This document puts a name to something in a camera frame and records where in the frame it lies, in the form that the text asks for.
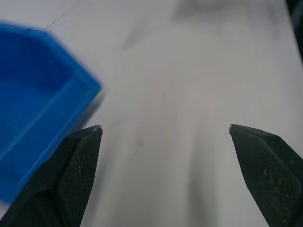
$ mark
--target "blue container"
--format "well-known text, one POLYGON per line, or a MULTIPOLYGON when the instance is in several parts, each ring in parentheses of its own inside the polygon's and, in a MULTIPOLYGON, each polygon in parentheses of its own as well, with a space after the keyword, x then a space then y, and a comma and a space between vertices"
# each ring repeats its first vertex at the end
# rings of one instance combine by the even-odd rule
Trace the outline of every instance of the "blue container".
POLYGON ((13 202, 99 90, 49 33, 0 23, 0 200, 13 202))

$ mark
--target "white table surface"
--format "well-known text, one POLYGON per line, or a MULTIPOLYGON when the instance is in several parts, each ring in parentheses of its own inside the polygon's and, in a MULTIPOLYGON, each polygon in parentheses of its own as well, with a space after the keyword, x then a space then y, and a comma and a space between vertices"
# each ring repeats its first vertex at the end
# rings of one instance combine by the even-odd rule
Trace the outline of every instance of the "white table surface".
POLYGON ((303 70, 282 0, 0 0, 0 19, 52 24, 104 83, 83 125, 104 134, 82 227, 267 226, 228 128, 303 155, 303 70))

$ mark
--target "white surface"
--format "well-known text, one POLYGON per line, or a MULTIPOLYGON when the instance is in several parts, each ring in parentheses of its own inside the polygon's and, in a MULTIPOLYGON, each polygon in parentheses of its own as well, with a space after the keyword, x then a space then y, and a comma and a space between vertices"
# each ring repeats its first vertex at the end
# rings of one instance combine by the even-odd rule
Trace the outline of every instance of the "white surface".
MULTIPOLYGON (((282 0, 210 2, 78 1, 49 28, 107 91, 86 124, 104 135, 81 226, 267 226, 228 128, 303 155, 301 60, 282 0)), ((2 6, 18 22, 55 15, 2 6)))

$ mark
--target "scratch on surface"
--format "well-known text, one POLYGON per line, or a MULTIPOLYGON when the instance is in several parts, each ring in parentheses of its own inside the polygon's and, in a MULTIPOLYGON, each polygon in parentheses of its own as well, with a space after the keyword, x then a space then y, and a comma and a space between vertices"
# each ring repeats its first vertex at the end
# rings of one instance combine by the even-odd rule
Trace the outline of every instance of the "scratch on surface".
POLYGON ((61 19, 63 16, 66 16, 70 12, 72 12, 76 8, 76 5, 69 8, 67 11, 65 11, 58 19, 56 19, 53 23, 51 23, 45 30, 47 30, 50 26, 52 26, 54 23, 56 23, 59 19, 61 19))

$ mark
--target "blue plastic bin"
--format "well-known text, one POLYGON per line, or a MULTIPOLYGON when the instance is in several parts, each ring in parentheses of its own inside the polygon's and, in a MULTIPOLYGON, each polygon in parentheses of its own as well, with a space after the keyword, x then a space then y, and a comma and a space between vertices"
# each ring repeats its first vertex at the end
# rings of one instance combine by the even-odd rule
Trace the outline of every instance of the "blue plastic bin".
POLYGON ((0 200, 14 201, 99 90, 48 32, 0 23, 0 200))

